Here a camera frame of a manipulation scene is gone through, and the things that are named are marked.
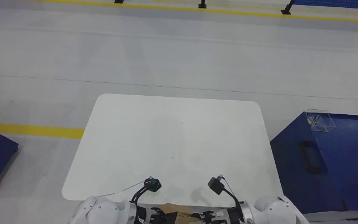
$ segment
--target yellow floor line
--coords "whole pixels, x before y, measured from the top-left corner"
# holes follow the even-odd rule
[[[25,134],[30,136],[47,136],[60,138],[82,138],[84,129],[46,127],[23,124],[1,124],[0,134]]]
[[[167,1],[167,0],[154,0],[155,2],[161,3],[179,3],[179,4],[198,4],[197,2],[187,2],[187,1]],[[226,6],[226,7],[239,7],[239,8],[259,8],[263,10],[283,10],[283,8],[277,7],[266,7],[266,6],[246,6],[242,4],[225,4],[225,3],[207,3],[208,6]],[[358,15],[357,12],[341,12],[341,11],[324,11],[324,10],[297,10],[292,8],[290,11],[292,12],[318,12],[318,13],[336,13],[343,15]]]
[[[67,3],[67,4],[86,4],[86,5],[93,5],[93,6],[108,6],[108,7],[145,8],[145,9],[151,9],[151,10],[175,10],[175,11],[192,11],[192,12],[206,12],[206,13],[222,13],[222,14],[245,15],[245,16],[299,18],[299,19],[305,19],[305,20],[358,22],[358,18],[282,15],[280,13],[246,12],[246,11],[234,11],[234,10],[186,8],[186,7],[174,7],[174,6],[149,6],[149,5],[139,5],[139,4],[115,4],[115,3],[107,3],[107,2],[87,2],[87,1],[72,1],[72,0],[34,0],[34,1],[51,2],[51,3]]]

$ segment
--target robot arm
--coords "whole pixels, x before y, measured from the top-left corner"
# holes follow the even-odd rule
[[[216,211],[193,213],[202,224],[308,224],[306,218],[285,196],[261,197],[254,206],[239,201],[220,182],[222,176],[211,178],[208,186],[217,194],[228,193],[235,200],[235,207]],[[143,208],[137,205],[139,197],[147,190],[156,192],[161,187],[152,177],[144,182],[131,201],[112,202],[106,197],[89,197],[76,209],[68,224],[170,224],[160,208]]]

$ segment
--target white table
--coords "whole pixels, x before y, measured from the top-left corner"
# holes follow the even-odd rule
[[[63,186],[69,200],[121,192],[149,176],[162,188],[139,203],[233,206],[207,186],[223,174],[239,200],[282,194],[255,102],[101,95]],[[109,196],[131,199],[142,185]]]

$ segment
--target blue box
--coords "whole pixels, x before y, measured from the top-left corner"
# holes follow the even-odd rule
[[[358,210],[358,116],[330,114],[311,130],[303,112],[270,143],[284,194],[303,213]]]
[[[17,152],[18,143],[0,135],[0,173],[3,171],[11,156]]]

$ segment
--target gray floor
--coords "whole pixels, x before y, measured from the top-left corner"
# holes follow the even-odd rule
[[[104,93],[255,101],[270,139],[308,108],[358,114],[357,23],[0,6],[0,123],[85,128]],[[9,137],[21,147],[0,182],[1,223],[65,223],[79,140]]]

